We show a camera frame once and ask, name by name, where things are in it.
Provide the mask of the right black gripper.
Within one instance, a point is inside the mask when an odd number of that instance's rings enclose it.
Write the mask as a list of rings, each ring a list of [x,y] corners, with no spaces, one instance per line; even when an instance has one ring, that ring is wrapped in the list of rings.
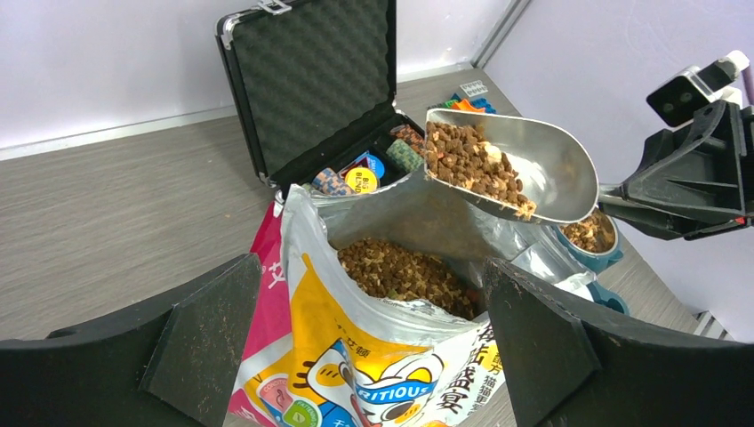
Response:
[[[690,124],[648,137],[621,196],[601,196],[598,208],[652,238],[697,240],[750,228],[753,107],[714,101]]]

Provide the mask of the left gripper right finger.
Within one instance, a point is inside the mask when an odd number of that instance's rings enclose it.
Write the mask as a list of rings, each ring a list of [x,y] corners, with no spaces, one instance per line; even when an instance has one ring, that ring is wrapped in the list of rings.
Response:
[[[750,344],[646,323],[500,259],[483,284],[518,425],[752,425]]]

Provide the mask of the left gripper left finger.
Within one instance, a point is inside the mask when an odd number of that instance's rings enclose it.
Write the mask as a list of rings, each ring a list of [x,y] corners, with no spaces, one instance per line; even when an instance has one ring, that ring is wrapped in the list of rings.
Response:
[[[261,284],[242,254],[161,294],[1,343],[4,426],[221,426]]]

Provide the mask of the metal food scoop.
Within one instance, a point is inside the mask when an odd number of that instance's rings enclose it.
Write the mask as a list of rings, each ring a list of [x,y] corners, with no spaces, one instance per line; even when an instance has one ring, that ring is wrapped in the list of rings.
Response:
[[[470,204],[503,220],[560,226],[580,222],[596,207],[618,198],[615,184],[598,181],[595,165],[582,144],[568,131],[540,120],[454,109],[429,109],[426,123],[479,127],[506,156],[523,183],[523,195],[535,204],[532,213],[515,205],[439,180]]]

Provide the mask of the pet food bag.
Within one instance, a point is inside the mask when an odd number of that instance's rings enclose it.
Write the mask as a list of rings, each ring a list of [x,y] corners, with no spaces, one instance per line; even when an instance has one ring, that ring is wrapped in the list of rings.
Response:
[[[280,201],[254,238],[261,285],[229,412],[261,426],[456,426],[505,385],[486,315],[360,290],[308,235],[285,279]]]

